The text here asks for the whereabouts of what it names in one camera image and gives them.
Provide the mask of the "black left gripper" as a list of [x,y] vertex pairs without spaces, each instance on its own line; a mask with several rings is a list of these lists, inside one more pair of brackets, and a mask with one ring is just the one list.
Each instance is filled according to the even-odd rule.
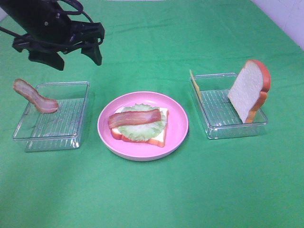
[[29,50],[30,61],[63,71],[65,63],[57,52],[80,48],[96,65],[102,64],[99,45],[105,30],[101,23],[75,21],[65,14],[14,14],[12,18],[27,32],[14,39],[13,47],[18,52]]

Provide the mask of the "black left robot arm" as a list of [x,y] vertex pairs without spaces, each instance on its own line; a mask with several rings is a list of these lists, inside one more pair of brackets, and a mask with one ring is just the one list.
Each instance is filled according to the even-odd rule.
[[89,57],[96,65],[101,65],[99,46],[105,36],[100,22],[84,12],[77,0],[67,0],[74,11],[64,10],[57,0],[2,0],[0,7],[26,34],[19,35],[6,28],[1,31],[14,37],[12,47],[18,51],[28,51],[28,58],[57,70],[64,69],[64,60],[59,52],[68,54],[77,49]]

